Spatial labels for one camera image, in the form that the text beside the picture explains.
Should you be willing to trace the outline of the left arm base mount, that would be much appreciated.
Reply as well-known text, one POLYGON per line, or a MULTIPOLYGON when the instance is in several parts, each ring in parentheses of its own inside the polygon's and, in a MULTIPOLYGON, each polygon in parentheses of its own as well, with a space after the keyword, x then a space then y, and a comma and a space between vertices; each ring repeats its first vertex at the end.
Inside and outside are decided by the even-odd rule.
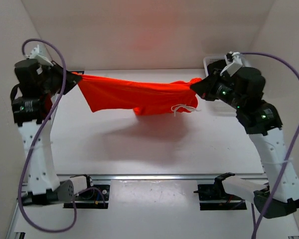
POLYGON ((83 174, 87 181, 87 187, 94 187, 96 189, 89 189, 86 192, 80 193, 76 196, 77 209, 108 209, 110 197, 110 184, 95 184, 92 177, 83 174))

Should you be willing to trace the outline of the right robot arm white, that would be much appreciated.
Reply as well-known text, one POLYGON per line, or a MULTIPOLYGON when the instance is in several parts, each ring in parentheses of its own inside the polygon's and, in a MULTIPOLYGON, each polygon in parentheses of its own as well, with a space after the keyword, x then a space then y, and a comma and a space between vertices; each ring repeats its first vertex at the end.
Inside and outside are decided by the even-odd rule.
POLYGON ((215 196, 225 199, 235 195, 272 219, 299 208, 299 179, 287 156, 279 113, 262 99, 265 83, 258 69, 242 67, 232 76, 215 70, 190 88, 206 101, 221 100, 236 110, 236 118, 254 144, 268 179, 261 185, 224 173, 215 178, 215 196))

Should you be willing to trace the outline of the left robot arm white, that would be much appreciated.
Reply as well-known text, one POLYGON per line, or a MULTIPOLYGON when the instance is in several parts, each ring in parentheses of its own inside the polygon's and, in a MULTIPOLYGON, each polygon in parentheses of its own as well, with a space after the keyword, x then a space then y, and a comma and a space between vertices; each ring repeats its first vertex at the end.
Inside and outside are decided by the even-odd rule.
POLYGON ((50 110, 62 95, 62 80, 66 80, 65 92, 80 81, 80 76, 67 72, 55 62, 25 59, 14 66, 19 83, 13 87, 10 100, 13 119, 22 137, 28 164, 21 186, 20 204, 49 205, 71 202, 76 195, 83 199, 93 197, 95 188, 91 177, 83 174, 60 180, 56 174, 52 149, 51 130, 54 115, 50 110))

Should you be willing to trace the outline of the orange shorts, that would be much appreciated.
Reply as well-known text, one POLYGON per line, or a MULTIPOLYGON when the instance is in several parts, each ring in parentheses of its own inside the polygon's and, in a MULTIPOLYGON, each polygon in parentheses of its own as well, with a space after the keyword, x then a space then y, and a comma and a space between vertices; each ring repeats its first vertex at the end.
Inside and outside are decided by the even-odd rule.
POLYGON ((191 113, 197 110, 198 99, 189 82, 134 82, 101 76, 82 75, 77 84, 92 112, 111 109, 132 109, 137 116, 167 113, 191 113))

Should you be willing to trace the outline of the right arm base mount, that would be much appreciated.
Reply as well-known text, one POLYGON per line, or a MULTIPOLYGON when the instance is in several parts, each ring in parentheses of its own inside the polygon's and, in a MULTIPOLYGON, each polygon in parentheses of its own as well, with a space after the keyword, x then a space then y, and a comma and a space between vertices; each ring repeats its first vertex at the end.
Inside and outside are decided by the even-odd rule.
POLYGON ((201 211, 231 211, 246 210, 245 200, 225 192, 222 182, 235 176, 234 173, 228 172, 214 178, 212 184, 198 184, 194 194, 198 195, 201 211))

